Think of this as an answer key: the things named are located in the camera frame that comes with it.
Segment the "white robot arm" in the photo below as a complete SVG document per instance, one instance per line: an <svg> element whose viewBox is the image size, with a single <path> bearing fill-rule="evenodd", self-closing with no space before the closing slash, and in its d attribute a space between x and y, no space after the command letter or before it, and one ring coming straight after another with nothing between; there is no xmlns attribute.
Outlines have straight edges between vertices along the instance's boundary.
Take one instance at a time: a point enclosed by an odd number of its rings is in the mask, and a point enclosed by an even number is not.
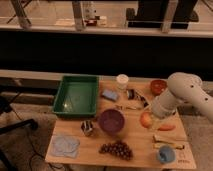
<svg viewBox="0 0 213 171"><path fill-rule="evenodd" d="M202 80L195 74L176 72L167 79L167 88L151 102L151 130L157 130L162 121L172 116L178 106L188 102L213 123L213 97L202 88Z"/></svg>

